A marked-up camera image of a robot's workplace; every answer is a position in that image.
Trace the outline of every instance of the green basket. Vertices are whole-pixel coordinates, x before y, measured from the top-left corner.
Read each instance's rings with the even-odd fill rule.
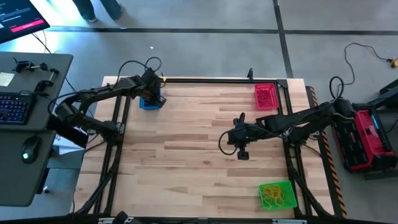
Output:
[[[263,189],[269,189],[271,194],[272,191],[280,189],[282,193],[281,199],[275,200],[272,197],[267,197],[262,194]],[[275,182],[271,184],[262,184],[259,186],[259,193],[261,197],[262,208],[264,211],[273,211],[278,209],[295,208],[297,207],[296,198],[293,193],[292,184],[289,180]]]

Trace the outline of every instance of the person's leg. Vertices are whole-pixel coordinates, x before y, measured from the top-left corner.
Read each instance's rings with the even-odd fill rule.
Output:
[[[88,21],[96,20],[94,8],[90,0],[72,0],[72,1],[75,3],[83,19]]]
[[[101,0],[106,12],[113,19],[119,19],[122,14],[122,7],[116,0]]]

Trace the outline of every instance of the wooden tabletop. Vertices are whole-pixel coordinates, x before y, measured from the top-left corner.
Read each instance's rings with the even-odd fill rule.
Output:
[[[104,77],[103,84],[115,81],[116,77]],[[307,109],[304,81],[287,81],[293,111]],[[277,114],[277,110],[256,109],[253,84],[168,83],[162,95],[167,102],[160,110],[140,109],[138,98],[131,102],[112,215],[125,211],[138,217],[294,217],[292,209],[265,212],[259,198],[259,184],[288,180],[280,139],[248,145],[249,161],[226,156],[218,149],[220,134],[234,127],[232,120],[241,112],[246,113],[246,122]],[[114,104],[114,98],[100,101],[95,118],[111,120]],[[101,141],[95,139],[90,145]],[[225,136],[222,146],[231,152],[226,141]],[[307,144],[318,150],[316,141]],[[105,145],[97,147],[84,157],[76,209],[98,185],[104,150]],[[321,158],[303,147],[302,160],[308,188],[333,213]],[[297,189],[304,212],[302,193]]]

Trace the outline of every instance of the red case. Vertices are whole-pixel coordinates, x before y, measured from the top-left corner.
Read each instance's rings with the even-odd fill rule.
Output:
[[[272,110],[279,107],[274,84],[255,84],[254,95],[259,110]]]

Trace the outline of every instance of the concrete floor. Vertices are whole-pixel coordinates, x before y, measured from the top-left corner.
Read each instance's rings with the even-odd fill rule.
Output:
[[[134,32],[132,29],[100,33],[89,29],[46,31],[52,52],[74,55],[68,78],[76,89],[99,86],[105,75],[116,75],[124,61],[145,61],[151,56],[162,59],[161,70],[167,76],[244,77],[252,67],[255,77],[287,77],[284,63],[287,54],[282,53],[280,35],[271,32],[278,29],[273,0],[120,0],[126,11],[116,22],[98,1],[93,1],[99,19],[96,24],[82,20],[71,1],[32,2],[52,26],[196,29],[189,33]],[[398,26],[392,24],[398,19],[395,0],[279,0],[279,6],[285,30],[398,30]],[[233,29],[233,32],[222,34],[198,29]],[[262,32],[254,34],[238,29]],[[304,78],[307,85],[313,86],[320,102],[331,100],[328,81],[332,76],[339,75],[345,82],[352,79],[343,55],[347,44],[372,45],[382,57],[398,57],[398,32],[393,35],[385,32],[332,34],[285,35],[294,78]],[[43,52],[44,48],[32,36],[27,36],[1,44],[0,50]],[[348,60],[356,72],[356,83],[346,87],[344,97],[352,102],[375,98],[381,87],[397,78],[397,70],[389,68],[370,50],[352,46],[348,49]],[[123,74],[142,72],[141,67],[129,65]],[[62,93],[70,91],[65,85]],[[394,118],[383,121],[389,128]],[[365,182],[361,174],[347,173],[332,139],[329,135],[348,217],[398,223],[398,179]],[[0,220],[68,213],[77,175],[78,170],[53,169],[47,180],[51,194],[37,195],[27,208],[0,207]]]

